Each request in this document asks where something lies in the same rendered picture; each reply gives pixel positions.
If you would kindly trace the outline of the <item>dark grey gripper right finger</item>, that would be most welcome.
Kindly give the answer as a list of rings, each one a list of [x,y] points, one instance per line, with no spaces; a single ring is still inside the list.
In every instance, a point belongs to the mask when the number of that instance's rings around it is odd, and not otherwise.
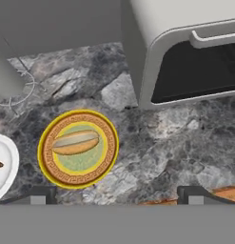
[[[202,186],[179,186],[177,188],[177,194],[178,205],[235,205],[235,201],[216,196]]]

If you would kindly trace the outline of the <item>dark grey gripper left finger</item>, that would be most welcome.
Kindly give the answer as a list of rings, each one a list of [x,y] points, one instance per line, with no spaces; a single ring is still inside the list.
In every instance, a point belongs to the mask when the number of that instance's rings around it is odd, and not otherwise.
[[[0,200],[0,205],[9,204],[56,205],[56,188],[54,186],[34,186],[20,196]]]

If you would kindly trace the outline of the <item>hotdog bun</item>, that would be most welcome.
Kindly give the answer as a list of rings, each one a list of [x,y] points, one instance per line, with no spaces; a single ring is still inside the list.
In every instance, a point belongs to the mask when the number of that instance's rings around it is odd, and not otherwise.
[[[99,134],[93,130],[71,132],[57,137],[52,143],[52,150],[62,155],[84,153],[99,143]]]

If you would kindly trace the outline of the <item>toaster oven glass door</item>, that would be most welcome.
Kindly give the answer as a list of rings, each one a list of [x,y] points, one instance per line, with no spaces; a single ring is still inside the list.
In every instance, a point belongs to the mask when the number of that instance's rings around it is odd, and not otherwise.
[[[235,33],[235,19],[169,30],[148,48],[139,106],[153,110],[235,94],[235,43],[196,49],[189,36]]]

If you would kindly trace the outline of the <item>white toaster oven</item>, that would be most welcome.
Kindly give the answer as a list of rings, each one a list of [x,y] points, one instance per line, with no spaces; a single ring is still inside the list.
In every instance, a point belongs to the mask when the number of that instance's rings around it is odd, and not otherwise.
[[[121,0],[122,43],[139,105],[147,52],[179,28],[235,19],[235,0]]]

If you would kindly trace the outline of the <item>brown wooden board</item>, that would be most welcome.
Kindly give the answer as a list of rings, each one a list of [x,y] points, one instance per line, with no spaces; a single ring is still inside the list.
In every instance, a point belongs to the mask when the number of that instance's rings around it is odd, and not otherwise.
[[[212,190],[209,192],[212,196],[220,197],[225,200],[230,200],[235,202],[235,186],[225,187],[221,189]],[[144,202],[144,205],[177,205],[178,199],[169,198],[163,200],[152,200],[148,202]]]

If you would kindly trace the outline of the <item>white plate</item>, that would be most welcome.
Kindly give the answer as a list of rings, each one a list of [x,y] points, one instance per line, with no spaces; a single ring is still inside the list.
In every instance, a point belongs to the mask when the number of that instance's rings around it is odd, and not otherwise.
[[[12,186],[19,169],[19,152],[15,143],[0,134],[0,200]]]

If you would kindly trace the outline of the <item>yellow brown patterned plate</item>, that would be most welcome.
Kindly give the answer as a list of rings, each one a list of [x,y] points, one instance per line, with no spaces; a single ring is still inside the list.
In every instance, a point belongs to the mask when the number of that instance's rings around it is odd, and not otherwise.
[[[84,189],[103,179],[119,152],[118,133],[103,114],[65,112],[45,128],[37,147],[43,175],[64,189]]]

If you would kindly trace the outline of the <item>grey cylinder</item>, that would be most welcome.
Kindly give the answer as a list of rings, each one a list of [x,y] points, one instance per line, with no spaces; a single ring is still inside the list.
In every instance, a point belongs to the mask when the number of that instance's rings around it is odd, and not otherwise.
[[[10,98],[22,92],[25,81],[0,52],[0,97]]]

